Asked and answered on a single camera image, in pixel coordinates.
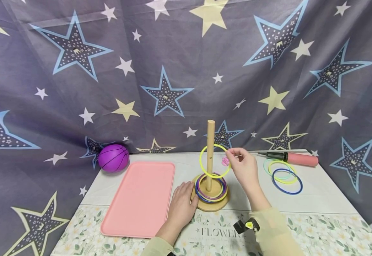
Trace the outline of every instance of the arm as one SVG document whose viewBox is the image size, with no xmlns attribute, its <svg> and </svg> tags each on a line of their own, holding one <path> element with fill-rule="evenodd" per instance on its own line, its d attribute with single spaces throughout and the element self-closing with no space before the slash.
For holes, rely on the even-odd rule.
<svg viewBox="0 0 372 256">
<path fill-rule="evenodd" d="M 167 256 L 173 252 L 173 245 L 180 231 L 190 222 L 196 212 L 198 197 L 195 196 L 190 202 L 193 186 L 194 184 L 189 181 L 183 182 L 175 189 L 166 222 L 159 229 L 156 237 L 146 245 L 141 256 Z"/>
<path fill-rule="evenodd" d="M 285 219 L 277 208 L 271 207 L 258 181 L 257 161 L 248 151 L 232 148 L 226 153 L 237 180 L 250 202 L 250 218 L 260 230 L 255 234 L 263 256 L 303 256 L 299 245 L 291 236 Z"/>
</svg>

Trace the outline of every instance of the blue fabric backdrop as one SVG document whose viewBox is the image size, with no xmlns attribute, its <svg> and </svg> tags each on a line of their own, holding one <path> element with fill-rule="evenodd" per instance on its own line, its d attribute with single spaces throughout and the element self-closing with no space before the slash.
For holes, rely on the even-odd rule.
<svg viewBox="0 0 372 256">
<path fill-rule="evenodd" d="M 49 255 L 108 143 L 200 151 L 207 119 L 312 150 L 372 223 L 372 0 L 0 1 L 0 255 Z"/>
</svg>

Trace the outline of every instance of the pink plastic tray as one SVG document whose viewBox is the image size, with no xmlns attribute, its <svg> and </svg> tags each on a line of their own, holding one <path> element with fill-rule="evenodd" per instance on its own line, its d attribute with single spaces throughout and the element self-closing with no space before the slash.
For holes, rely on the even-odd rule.
<svg viewBox="0 0 372 256">
<path fill-rule="evenodd" d="M 171 162 L 131 164 L 103 219 L 101 233 L 154 237 L 166 221 L 173 177 Z"/>
</svg>

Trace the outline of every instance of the sleeve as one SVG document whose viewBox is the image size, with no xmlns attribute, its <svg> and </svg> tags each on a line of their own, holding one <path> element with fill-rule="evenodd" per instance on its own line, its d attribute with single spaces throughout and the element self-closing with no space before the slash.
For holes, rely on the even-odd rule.
<svg viewBox="0 0 372 256">
<path fill-rule="evenodd" d="M 152 238 L 146 245 L 141 256 L 167 256 L 173 253 L 173 247 L 160 237 Z"/>
<path fill-rule="evenodd" d="M 298 243 L 291 235 L 285 218 L 277 208 L 250 213 L 260 227 L 255 233 L 263 256 L 303 256 Z"/>
</svg>

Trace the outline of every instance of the purple basketball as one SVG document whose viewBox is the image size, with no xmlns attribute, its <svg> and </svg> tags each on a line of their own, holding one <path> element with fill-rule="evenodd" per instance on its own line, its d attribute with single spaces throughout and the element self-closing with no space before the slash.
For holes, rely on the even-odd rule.
<svg viewBox="0 0 372 256">
<path fill-rule="evenodd" d="M 102 149 L 98 162 L 105 172 L 119 172 L 129 162 L 129 151 L 122 145 L 109 145 Z"/>
</svg>

